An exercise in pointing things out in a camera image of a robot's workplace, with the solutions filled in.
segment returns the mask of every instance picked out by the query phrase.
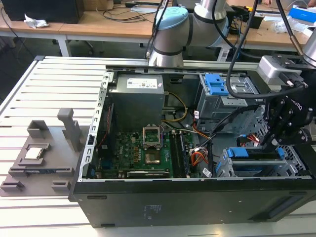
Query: white paper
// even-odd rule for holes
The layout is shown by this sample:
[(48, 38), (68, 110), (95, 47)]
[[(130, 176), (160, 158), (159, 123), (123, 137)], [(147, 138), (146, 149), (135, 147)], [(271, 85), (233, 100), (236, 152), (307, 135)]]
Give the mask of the white paper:
[(45, 20), (36, 20), (36, 19), (31, 18), (31, 17), (28, 17), (26, 14), (24, 14), (24, 16), (25, 16), (24, 22), (29, 27), (32, 27), (32, 28), (36, 29), (37, 27), (49, 26), (48, 23)]

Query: white label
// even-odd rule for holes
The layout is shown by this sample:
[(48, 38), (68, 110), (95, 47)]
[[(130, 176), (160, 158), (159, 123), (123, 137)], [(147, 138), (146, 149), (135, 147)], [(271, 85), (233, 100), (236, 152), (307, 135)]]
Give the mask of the white label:
[(205, 174), (207, 178), (209, 178), (209, 176), (211, 175), (211, 172), (209, 172), (207, 168), (204, 168), (203, 174)]
[(194, 118), (199, 119), (199, 111), (194, 110)]
[(134, 89), (158, 89), (157, 79), (155, 78), (129, 78), (127, 88)]

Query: blue latch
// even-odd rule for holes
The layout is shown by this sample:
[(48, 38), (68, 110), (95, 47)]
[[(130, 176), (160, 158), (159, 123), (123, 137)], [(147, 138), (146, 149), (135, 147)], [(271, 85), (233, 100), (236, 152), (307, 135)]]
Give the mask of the blue latch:
[(228, 157), (233, 157), (234, 156), (234, 153), (231, 149), (228, 149), (227, 150), (227, 154), (228, 154)]
[(281, 159), (285, 159), (285, 152), (284, 152), (284, 150), (281, 147), (277, 148), (276, 151), (277, 151), (277, 153), (278, 153), (278, 155), (280, 156)]
[(246, 148), (244, 148), (244, 147), (232, 147), (232, 148), (229, 148), (227, 150), (227, 153), (229, 151), (231, 153), (233, 153), (234, 154), (233, 156), (236, 157), (236, 158), (238, 158), (238, 157), (249, 157), (248, 152), (247, 152)]
[(205, 74), (205, 83), (211, 95), (229, 95), (219, 74)]

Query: red wire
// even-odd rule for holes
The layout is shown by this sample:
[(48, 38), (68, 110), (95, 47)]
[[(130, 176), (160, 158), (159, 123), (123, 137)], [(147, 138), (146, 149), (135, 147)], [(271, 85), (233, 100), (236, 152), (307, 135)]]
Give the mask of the red wire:
[(107, 131), (105, 132), (104, 137), (102, 138), (102, 140), (99, 143), (99, 145), (97, 146), (97, 148), (99, 148), (102, 145), (104, 139), (107, 137), (107, 134), (108, 134), (108, 131), (109, 131), (110, 111), (111, 111), (111, 106), (109, 106), (108, 115), (107, 115)]

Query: table leg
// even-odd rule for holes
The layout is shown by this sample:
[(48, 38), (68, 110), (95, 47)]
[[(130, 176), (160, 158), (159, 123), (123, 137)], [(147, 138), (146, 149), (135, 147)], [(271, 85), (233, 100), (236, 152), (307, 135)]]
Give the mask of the table leg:
[(230, 48), (222, 47), (221, 51), (219, 52), (217, 62), (226, 62), (227, 56), (229, 54)]
[(58, 39), (59, 48), (63, 57), (71, 57), (71, 51), (66, 39)]

